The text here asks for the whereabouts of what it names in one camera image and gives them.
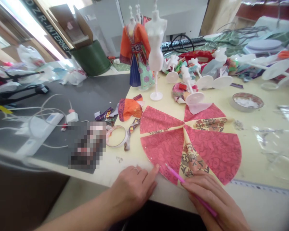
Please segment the pink pencil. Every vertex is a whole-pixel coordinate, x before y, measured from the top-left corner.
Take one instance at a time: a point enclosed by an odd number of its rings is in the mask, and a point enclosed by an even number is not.
[[[168,170],[176,177],[178,178],[178,180],[182,183],[185,183],[185,180],[178,174],[176,173],[170,166],[168,166],[165,163],[166,167],[168,168]],[[217,216],[217,213],[211,208],[211,206],[208,205],[208,203],[206,203],[205,201],[203,201],[199,196],[195,195],[194,196],[197,198],[197,200],[200,202],[200,204],[202,204],[207,210],[209,210],[209,212],[212,214],[213,217]]]

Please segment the hand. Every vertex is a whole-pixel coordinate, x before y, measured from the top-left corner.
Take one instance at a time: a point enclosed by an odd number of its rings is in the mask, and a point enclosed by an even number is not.
[[[208,231],[247,231],[247,221],[234,200],[216,182],[214,177],[204,171],[193,172],[182,186],[189,192],[189,199],[195,205]],[[211,213],[193,196],[198,195],[217,212],[214,218]]]
[[[159,169],[157,164],[148,173],[139,166],[129,166],[119,174],[112,187],[106,191],[105,200],[111,206],[112,223],[128,218],[145,204],[157,185],[154,180]]]

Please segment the sleeve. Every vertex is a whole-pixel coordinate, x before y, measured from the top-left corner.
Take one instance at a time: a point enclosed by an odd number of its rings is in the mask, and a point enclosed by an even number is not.
[[[120,62],[124,64],[131,64],[131,54],[132,54],[132,47],[127,36],[126,27],[123,29],[122,33],[122,41],[121,41],[121,48],[120,48]]]
[[[142,44],[144,45],[144,48],[145,48],[147,60],[149,60],[149,54],[151,52],[151,47],[150,47],[150,44],[149,44],[148,34],[145,31],[145,27],[143,25],[140,25],[138,28],[139,28],[138,30],[139,30],[139,34],[140,34],[140,37],[141,37],[141,42],[142,42]]]

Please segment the keyboard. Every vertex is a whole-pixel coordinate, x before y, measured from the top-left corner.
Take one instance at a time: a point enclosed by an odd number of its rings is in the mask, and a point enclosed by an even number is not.
[[[206,40],[203,37],[197,37],[194,39],[191,39],[192,43],[194,44],[194,46],[202,46],[204,44],[206,44]],[[169,46],[170,46],[171,42],[164,42],[161,45],[161,50],[162,52],[167,51]],[[188,39],[182,39],[181,42],[180,40],[176,40],[172,43],[172,47],[169,48],[168,51],[173,51],[173,48],[179,50],[182,49],[182,45],[184,46],[184,48],[191,48],[193,47],[192,44],[190,43],[190,41]]]

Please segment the green trash bin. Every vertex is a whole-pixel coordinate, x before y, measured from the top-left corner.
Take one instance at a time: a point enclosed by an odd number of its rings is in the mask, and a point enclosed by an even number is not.
[[[98,40],[93,41],[91,45],[82,47],[79,50],[72,49],[70,53],[88,76],[103,74],[111,67],[111,63]]]

